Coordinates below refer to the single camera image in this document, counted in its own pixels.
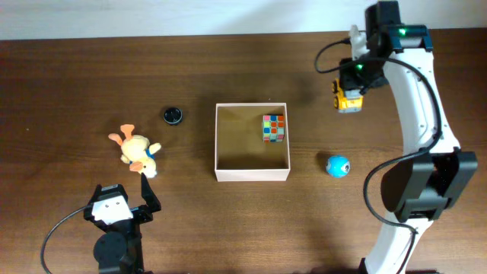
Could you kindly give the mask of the small black round cap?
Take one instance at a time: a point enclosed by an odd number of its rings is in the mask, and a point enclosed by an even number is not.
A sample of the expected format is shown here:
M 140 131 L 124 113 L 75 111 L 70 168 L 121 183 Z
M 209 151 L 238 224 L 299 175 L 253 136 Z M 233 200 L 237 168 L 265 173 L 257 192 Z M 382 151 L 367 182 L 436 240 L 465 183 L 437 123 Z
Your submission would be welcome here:
M 177 107 L 169 107 L 164 111 L 163 119 L 167 124 L 176 126 L 183 120 L 183 111 Z

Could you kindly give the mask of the yellow and grey toy truck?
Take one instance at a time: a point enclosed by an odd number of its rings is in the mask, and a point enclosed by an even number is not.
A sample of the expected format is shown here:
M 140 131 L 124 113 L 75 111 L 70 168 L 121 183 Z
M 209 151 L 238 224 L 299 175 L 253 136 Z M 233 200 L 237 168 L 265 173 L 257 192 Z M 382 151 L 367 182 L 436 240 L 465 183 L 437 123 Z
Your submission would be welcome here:
M 361 111 L 363 96 L 359 90 L 344 91 L 340 81 L 336 78 L 333 81 L 332 92 L 334 94 L 333 106 L 339 113 L 356 113 Z

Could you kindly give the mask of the blue toy ball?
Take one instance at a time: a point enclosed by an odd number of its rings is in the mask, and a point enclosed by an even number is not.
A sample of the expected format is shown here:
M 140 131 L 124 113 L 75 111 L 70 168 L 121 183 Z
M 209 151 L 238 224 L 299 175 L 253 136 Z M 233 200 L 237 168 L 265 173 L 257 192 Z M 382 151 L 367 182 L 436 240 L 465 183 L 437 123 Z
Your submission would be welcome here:
M 326 172 L 335 178 L 345 177 L 350 171 L 348 158 L 341 155 L 331 156 L 326 163 Z

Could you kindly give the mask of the colourful puzzle cube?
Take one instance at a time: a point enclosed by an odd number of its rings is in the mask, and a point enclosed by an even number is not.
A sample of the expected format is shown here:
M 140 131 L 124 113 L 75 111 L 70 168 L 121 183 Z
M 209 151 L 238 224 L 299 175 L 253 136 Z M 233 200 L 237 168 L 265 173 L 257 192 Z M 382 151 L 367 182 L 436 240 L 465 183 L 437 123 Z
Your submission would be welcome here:
M 262 121 L 264 142 L 283 142 L 285 138 L 285 117 L 264 115 Z

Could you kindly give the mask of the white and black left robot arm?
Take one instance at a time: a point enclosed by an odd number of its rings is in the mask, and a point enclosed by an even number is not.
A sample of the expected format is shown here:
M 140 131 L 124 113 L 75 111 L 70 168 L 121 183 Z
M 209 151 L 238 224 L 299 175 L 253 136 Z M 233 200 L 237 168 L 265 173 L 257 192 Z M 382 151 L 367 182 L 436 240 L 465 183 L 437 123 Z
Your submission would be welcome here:
M 141 195 L 145 204 L 131 208 L 123 185 L 97 185 L 84 210 L 84 219 L 103 231 L 93 249 L 99 273 L 148 272 L 144 266 L 140 225 L 153 220 L 153 214 L 161 210 L 161 203 L 144 174 L 141 175 Z

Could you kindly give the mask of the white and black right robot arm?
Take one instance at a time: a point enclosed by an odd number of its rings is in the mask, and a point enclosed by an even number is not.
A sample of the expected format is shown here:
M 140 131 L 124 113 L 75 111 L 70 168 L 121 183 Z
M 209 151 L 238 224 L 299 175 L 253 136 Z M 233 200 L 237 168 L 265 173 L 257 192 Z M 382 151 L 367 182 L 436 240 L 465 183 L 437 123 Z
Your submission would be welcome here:
M 404 24 L 396 1 L 379 1 L 365 12 L 365 30 L 349 32 L 352 57 L 340 63 L 333 82 L 339 112 L 353 100 L 389 85 L 401 131 L 403 155 L 379 165 L 386 213 L 377 242 L 361 260 L 361 273 L 403 273 L 420 237 L 454 206 L 478 167 L 463 151 L 445 116 L 434 79 L 428 28 Z

